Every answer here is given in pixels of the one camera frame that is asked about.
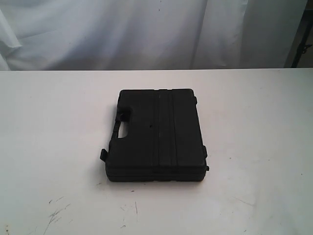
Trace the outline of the black plastic tool case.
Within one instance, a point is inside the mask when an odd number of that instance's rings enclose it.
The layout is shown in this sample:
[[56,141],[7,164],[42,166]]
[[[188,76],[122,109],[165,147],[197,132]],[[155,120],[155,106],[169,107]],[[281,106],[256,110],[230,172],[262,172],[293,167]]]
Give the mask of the black plastic tool case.
[[193,90],[121,90],[100,158],[112,182],[202,181],[209,166]]

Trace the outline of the white backdrop cloth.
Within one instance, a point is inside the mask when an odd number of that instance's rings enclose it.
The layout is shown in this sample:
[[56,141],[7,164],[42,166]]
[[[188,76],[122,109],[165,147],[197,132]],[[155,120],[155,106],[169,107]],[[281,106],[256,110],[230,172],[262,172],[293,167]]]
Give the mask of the white backdrop cloth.
[[281,68],[304,0],[3,0],[0,68]]

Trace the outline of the black tripod stand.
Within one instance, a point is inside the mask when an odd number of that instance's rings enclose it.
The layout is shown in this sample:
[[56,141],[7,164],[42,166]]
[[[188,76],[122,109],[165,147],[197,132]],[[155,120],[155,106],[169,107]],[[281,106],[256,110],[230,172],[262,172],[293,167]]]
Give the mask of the black tripod stand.
[[305,54],[307,50],[313,46],[312,44],[307,44],[308,37],[313,28],[313,1],[312,0],[307,1],[301,20],[306,21],[307,25],[303,33],[303,36],[301,38],[301,41],[297,47],[295,57],[291,64],[291,68],[296,68],[301,59],[301,56]]

